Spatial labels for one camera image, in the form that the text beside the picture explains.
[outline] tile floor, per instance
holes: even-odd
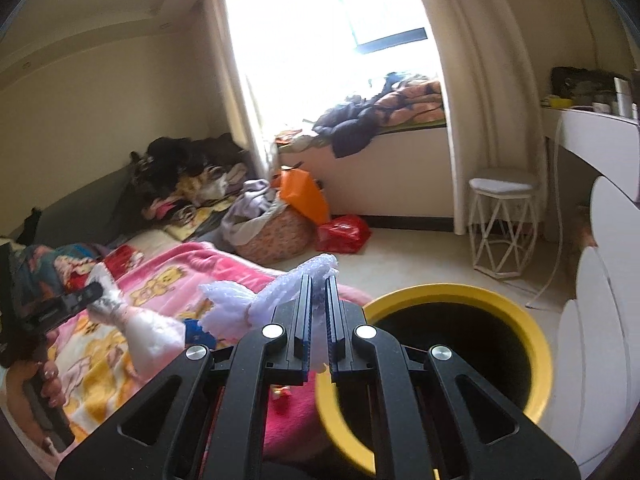
[[[553,269],[557,245],[538,242],[534,258],[522,278],[498,282],[473,270],[468,237],[452,233],[373,229],[371,238],[359,254],[338,254],[338,280],[355,286],[374,298],[388,292],[423,283],[465,283],[494,290],[524,308],[548,279]],[[314,256],[308,251],[275,267],[289,270]],[[545,333],[553,352],[560,313],[573,297],[564,262],[545,294],[527,309]]]

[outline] beige curtain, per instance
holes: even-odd
[[[273,140],[262,135],[249,82],[242,73],[241,60],[234,55],[227,0],[203,0],[203,8],[210,53],[231,134],[237,144],[251,151],[258,176],[270,179],[278,160],[277,150]]]
[[[468,181],[488,167],[527,170],[546,202],[538,90],[506,0],[422,0],[438,46],[447,104],[454,225],[466,231]]]

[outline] stool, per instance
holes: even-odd
[[[472,178],[469,186],[473,268],[496,279],[520,276],[538,238],[536,178],[525,171],[489,168]]]

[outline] white plastic bag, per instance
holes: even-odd
[[[311,365],[321,370],[327,361],[324,320],[324,280],[338,274],[338,260],[332,254],[320,254],[295,269],[281,274],[258,294],[236,282],[200,285],[214,306],[202,316],[199,325],[215,338],[239,340],[250,329],[269,324],[276,306],[295,300],[300,293],[303,274],[312,279]]]
[[[87,307],[89,318],[122,332],[140,378],[149,380],[184,350],[184,324],[148,308],[128,305],[104,264],[92,269],[87,280],[91,282],[100,283],[104,292]]]

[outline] ceiling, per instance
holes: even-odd
[[[0,43],[0,87],[108,41],[188,26],[198,0],[26,0]]]

